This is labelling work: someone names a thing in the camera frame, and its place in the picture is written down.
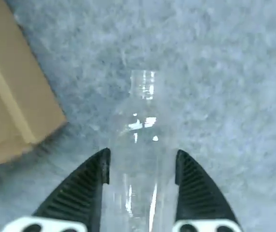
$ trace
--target bottle neck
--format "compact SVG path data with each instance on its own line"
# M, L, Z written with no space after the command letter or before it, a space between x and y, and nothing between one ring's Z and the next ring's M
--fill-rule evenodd
M131 73L131 98L152 101L157 89L154 88L156 72L138 70Z

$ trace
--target cardboard box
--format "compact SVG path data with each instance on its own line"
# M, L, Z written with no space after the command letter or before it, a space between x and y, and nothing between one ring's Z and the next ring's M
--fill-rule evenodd
M0 0L0 163L65 123L65 116L14 17Z

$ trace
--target ridged rubber pad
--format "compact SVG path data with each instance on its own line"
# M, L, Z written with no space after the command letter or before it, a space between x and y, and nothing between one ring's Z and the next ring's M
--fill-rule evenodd
M176 221L187 219L230 219L238 221L225 197L204 169L185 151L176 157L179 196Z
M105 148L73 171L39 206L38 217L84 223L100 231L103 184L109 184L110 150Z

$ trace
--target clear plastic bottle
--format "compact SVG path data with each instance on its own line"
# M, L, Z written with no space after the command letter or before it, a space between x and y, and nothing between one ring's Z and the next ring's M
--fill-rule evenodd
M176 149L164 80L159 72L142 70L132 71L131 81L130 97L115 114L101 231L171 231L174 213L165 213L165 204L174 202L167 189L174 181Z

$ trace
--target carpet floor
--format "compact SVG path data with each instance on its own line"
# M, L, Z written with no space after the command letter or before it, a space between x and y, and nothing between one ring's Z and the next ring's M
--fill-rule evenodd
M107 146L128 71L169 69L176 145L246 232L276 231L276 0L7 2L69 124L0 165L0 230Z

